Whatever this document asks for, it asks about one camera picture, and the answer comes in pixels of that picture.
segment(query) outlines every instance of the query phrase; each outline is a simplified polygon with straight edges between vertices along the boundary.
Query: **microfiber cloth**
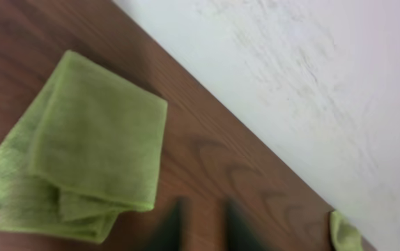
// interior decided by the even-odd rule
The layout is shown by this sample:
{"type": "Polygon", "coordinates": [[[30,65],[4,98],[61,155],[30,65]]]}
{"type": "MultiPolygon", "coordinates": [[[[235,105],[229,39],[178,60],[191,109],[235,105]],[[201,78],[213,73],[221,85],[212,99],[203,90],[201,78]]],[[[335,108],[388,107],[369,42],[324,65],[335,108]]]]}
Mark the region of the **microfiber cloth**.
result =
{"type": "Polygon", "coordinates": [[[0,230],[95,243],[153,209],[167,102],[68,51],[0,145],[0,230]]]}
{"type": "Polygon", "coordinates": [[[363,251],[361,234],[339,211],[330,214],[330,236],[335,251],[363,251]]]}

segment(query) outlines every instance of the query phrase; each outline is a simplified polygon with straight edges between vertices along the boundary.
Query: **wood grain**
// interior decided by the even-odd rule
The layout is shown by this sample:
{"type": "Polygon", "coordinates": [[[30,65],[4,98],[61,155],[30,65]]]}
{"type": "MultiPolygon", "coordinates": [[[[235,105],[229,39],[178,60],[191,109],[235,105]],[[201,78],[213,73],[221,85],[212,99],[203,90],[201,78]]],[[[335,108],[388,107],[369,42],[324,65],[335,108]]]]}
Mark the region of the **wood grain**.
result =
{"type": "Polygon", "coordinates": [[[186,250],[223,249],[225,197],[273,250],[330,250],[332,208],[109,1],[0,1],[0,143],[68,49],[168,100],[156,209],[123,214],[102,245],[0,232],[0,250],[130,250],[177,196],[186,250]]]}

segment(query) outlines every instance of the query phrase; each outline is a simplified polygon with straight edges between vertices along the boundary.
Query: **green cloth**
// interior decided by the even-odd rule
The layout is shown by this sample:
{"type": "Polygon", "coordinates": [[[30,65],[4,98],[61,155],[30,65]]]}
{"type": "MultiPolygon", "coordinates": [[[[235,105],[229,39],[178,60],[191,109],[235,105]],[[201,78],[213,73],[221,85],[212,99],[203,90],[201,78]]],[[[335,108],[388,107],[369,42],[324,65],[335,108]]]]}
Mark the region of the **green cloth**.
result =
{"type": "Polygon", "coordinates": [[[335,251],[362,251],[361,234],[339,212],[330,214],[330,236],[335,251]]]}
{"type": "Polygon", "coordinates": [[[103,242],[153,209],[167,102],[66,52],[0,145],[0,230],[103,242]]]}

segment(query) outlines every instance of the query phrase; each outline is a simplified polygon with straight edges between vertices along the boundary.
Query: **folded cloth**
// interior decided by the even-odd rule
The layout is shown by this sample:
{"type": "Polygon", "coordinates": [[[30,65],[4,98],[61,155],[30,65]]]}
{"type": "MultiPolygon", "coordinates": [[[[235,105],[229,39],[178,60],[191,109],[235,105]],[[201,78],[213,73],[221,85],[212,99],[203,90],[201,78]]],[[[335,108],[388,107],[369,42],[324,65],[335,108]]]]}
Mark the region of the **folded cloth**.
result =
{"type": "Polygon", "coordinates": [[[339,212],[330,214],[330,236],[335,251],[362,251],[361,234],[339,212]]]}
{"type": "Polygon", "coordinates": [[[103,242],[153,209],[167,102],[75,52],[0,145],[0,230],[103,242]]]}

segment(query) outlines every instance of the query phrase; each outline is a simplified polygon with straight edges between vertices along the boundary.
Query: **white surface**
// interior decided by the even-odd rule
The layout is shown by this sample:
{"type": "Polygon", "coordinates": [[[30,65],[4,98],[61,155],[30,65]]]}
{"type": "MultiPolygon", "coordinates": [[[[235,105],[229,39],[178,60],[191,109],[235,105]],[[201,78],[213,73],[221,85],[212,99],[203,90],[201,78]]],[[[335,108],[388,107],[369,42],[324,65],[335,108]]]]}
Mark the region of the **white surface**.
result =
{"type": "Polygon", "coordinates": [[[400,250],[400,0],[116,0],[379,250],[400,250]]]}

